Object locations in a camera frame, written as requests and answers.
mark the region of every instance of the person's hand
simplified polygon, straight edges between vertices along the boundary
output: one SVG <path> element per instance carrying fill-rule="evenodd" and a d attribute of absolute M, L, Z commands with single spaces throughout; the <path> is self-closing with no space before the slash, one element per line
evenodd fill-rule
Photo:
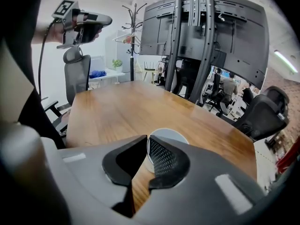
<path fill-rule="evenodd" d="M 72 25 L 73 27 L 76 26 L 76 20 L 77 16 L 74 16 L 72 19 Z M 49 30 L 49 41 L 51 42 L 58 42 L 63 43 L 63 34 L 64 34 L 64 26 L 62 23 L 55 23 Z M 98 33 L 95 35 L 93 41 L 95 41 L 96 38 L 99 37 L 99 33 L 101 32 L 101 29 L 98 31 Z"/>

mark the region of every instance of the office chair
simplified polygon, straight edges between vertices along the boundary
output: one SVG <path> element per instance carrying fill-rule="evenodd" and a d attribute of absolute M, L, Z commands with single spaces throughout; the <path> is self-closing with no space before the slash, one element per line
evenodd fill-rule
<path fill-rule="evenodd" d="M 220 85 L 220 79 L 221 76 L 218 73 L 215 73 L 215 77 L 214 77 L 214 84 L 212 87 L 212 90 L 207 90 L 204 93 L 203 96 L 203 104 L 201 104 L 200 106 L 203 107 L 206 102 L 206 100 L 209 98 L 210 100 L 214 100 L 214 98 L 216 97 L 216 95 L 219 93 L 219 85 Z M 215 102 L 214 101 L 209 101 L 207 104 L 212 105 L 212 108 L 215 106 Z"/>
<path fill-rule="evenodd" d="M 287 116 L 287 105 L 289 104 L 290 99 L 282 89 L 276 86 L 271 86 L 267 88 L 262 94 L 266 95 L 269 99 L 271 99 L 278 106 L 280 112 L 284 116 Z"/>
<path fill-rule="evenodd" d="M 221 111 L 216 115 L 252 139 L 253 142 L 269 137 L 284 129 L 289 123 L 287 110 L 281 113 L 279 106 L 266 95 L 258 95 L 251 102 L 243 116 L 233 121 L 223 115 L 228 115 L 227 109 L 221 103 Z"/>
<path fill-rule="evenodd" d="M 251 90 L 250 89 L 247 89 L 247 90 L 248 90 L 248 92 L 244 90 L 244 95 L 242 98 L 244 103 L 246 104 L 246 108 L 243 108 L 243 107 L 240 108 L 243 112 L 245 112 L 245 110 L 249 107 L 250 103 L 254 99 L 254 96 L 253 96 L 253 93 L 251 92 Z"/>
<path fill-rule="evenodd" d="M 66 80 L 66 96 L 67 101 L 72 106 L 75 95 L 82 91 L 87 91 L 89 86 L 90 73 L 90 56 L 84 55 L 80 47 L 75 46 L 68 49 L 64 55 L 65 62 L 65 80 Z M 45 111 L 52 110 L 58 118 L 52 123 L 62 137 L 66 135 L 68 119 L 63 119 L 64 114 L 61 114 L 55 107 L 57 101 L 53 102 L 45 108 Z"/>

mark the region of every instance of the white cup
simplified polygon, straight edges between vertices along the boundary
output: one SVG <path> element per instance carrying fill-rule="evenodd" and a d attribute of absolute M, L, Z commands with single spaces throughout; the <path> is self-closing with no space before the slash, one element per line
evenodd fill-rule
<path fill-rule="evenodd" d="M 173 130 L 173 129 L 169 129 L 169 128 L 159 128 L 156 129 L 155 131 L 153 131 L 147 140 L 147 159 L 145 161 L 145 166 L 147 168 L 147 170 L 151 173 L 154 173 L 154 166 L 153 166 L 153 162 L 149 156 L 149 152 L 150 152 L 150 136 L 151 135 L 155 135 L 155 136 L 160 136 L 160 137 L 165 137 L 165 138 L 169 138 L 169 139 L 173 139 L 173 140 L 177 140 L 179 142 L 182 143 L 188 143 L 188 140 L 179 132 Z"/>

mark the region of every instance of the red object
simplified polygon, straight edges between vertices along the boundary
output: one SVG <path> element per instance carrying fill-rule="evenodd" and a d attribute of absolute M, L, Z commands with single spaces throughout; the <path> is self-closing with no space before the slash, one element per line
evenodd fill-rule
<path fill-rule="evenodd" d="M 131 37 L 130 36 L 125 38 L 125 43 L 131 43 Z"/>
<path fill-rule="evenodd" d="M 300 154 L 300 137 L 298 137 L 298 139 L 288 150 L 288 152 L 280 160 L 276 162 L 278 172 L 283 173 L 291 165 L 291 163 L 296 160 L 299 154 Z"/>

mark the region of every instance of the computer monitor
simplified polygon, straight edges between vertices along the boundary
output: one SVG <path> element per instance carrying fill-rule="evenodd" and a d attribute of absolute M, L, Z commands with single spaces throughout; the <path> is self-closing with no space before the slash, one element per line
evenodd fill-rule
<path fill-rule="evenodd" d="M 222 75 L 224 76 L 224 77 L 228 77 L 229 78 L 229 72 L 227 72 L 227 71 L 222 71 Z"/>
<path fill-rule="evenodd" d="M 234 72 L 260 89 L 269 55 L 269 30 L 264 8 L 248 0 L 213 1 L 215 34 L 211 64 Z M 179 60 L 191 60 L 198 66 L 205 41 L 205 0 L 200 1 L 199 8 L 200 26 L 189 26 L 190 0 L 182 0 L 177 54 Z M 174 11 L 175 0 L 162 0 L 146 7 L 141 55 L 170 55 Z"/>

